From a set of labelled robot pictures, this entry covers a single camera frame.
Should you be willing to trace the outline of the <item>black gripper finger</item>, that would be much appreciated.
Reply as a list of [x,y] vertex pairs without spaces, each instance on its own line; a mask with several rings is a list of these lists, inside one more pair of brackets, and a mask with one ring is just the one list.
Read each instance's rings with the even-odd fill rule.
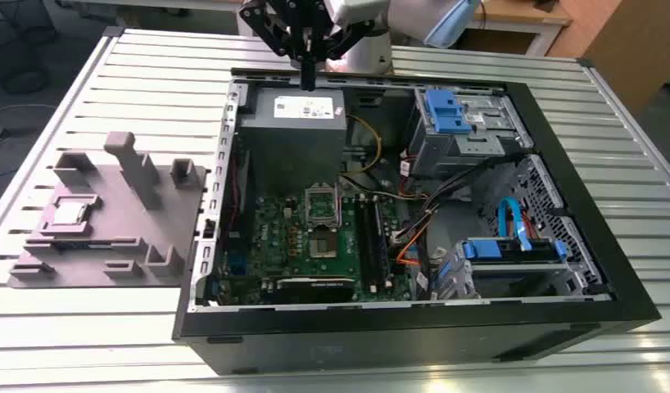
[[301,90],[308,89],[308,51],[304,45],[301,1],[242,1],[238,16],[277,56],[298,66]]
[[365,20],[338,29],[326,58],[308,58],[308,89],[316,88],[316,73],[385,74],[389,71],[389,31]]

